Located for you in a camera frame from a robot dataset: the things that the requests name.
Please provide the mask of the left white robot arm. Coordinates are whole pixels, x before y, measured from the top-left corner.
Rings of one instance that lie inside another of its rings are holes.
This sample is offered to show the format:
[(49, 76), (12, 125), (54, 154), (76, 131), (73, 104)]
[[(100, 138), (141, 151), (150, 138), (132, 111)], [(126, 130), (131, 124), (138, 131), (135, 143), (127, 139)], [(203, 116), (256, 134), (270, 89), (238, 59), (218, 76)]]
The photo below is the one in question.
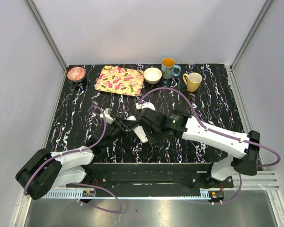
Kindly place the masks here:
[(26, 162), (15, 176), (25, 195), (38, 200), (52, 188), (70, 183), (90, 186), (93, 175), (83, 166), (91, 164), (118, 137), (140, 129), (135, 116), (122, 119), (101, 114), (100, 117), (104, 119), (103, 129), (97, 131), (85, 145), (63, 152), (50, 152), (43, 148)]

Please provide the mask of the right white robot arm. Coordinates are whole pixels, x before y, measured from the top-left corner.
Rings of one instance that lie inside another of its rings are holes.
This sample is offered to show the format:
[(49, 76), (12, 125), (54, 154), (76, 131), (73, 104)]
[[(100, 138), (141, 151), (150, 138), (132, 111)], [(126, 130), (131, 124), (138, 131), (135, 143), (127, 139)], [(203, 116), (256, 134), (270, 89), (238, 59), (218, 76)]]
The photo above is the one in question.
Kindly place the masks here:
[(217, 187), (227, 177), (240, 173), (257, 174), (259, 133), (236, 133), (213, 125), (203, 126), (194, 116), (180, 110), (172, 110), (169, 115), (143, 108), (135, 118), (143, 128), (148, 142), (156, 142), (163, 137), (175, 137), (197, 141), (227, 152), (229, 155), (213, 163), (206, 175), (206, 183)]

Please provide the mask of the white remote control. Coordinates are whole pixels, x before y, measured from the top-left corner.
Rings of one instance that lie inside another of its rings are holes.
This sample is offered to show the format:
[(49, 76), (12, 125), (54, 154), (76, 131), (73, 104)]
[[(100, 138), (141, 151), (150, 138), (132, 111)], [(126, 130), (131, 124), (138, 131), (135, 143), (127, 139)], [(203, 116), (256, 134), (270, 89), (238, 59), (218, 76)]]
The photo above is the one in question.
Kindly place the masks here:
[[(132, 116), (129, 116), (129, 117), (127, 118), (127, 120), (136, 121), (136, 118), (135, 118), (135, 116), (132, 115)], [(135, 127), (135, 128), (133, 129), (133, 132), (136, 134), (136, 136), (140, 139), (140, 141), (141, 141), (142, 143), (148, 142), (147, 136), (146, 136), (146, 134), (145, 134), (145, 132), (144, 132), (142, 126), (138, 125), (137, 127)]]

